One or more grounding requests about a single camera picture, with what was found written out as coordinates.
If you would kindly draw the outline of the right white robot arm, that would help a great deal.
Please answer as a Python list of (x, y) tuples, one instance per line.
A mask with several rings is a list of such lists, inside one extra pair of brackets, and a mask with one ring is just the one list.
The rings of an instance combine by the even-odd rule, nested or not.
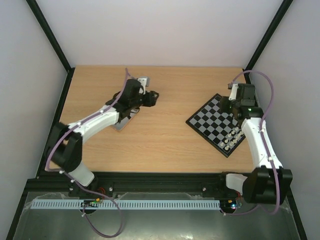
[(253, 171), (244, 176), (226, 173), (218, 183), (218, 191), (229, 196), (240, 193), (247, 203), (281, 205), (293, 180), (292, 171), (285, 169), (268, 136), (263, 110), (256, 106), (255, 86), (247, 83), (230, 83), (229, 96), (220, 100), (220, 112), (231, 114), (247, 139)]

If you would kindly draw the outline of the black and silver chessboard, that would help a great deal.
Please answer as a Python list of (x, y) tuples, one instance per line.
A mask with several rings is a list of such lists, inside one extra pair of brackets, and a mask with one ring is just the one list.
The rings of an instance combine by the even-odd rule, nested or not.
[(245, 139), (245, 134), (232, 114), (219, 112), (221, 98), (215, 94), (185, 123), (228, 158)]

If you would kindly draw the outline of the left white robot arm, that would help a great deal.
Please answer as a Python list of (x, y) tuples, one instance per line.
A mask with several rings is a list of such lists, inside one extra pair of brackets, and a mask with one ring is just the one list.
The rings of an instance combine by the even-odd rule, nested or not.
[(95, 175), (82, 160), (83, 145), (107, 127), (121, 131), (141, 107), (153, 107), (159, 93), (148, 91), (149, 84), (146, 76), (127, 79), (122, 90), (96, 112), (70, 124), (57, 123), (46, 146), (47, 162), (55, 163), (58, 171), (88, 187)]

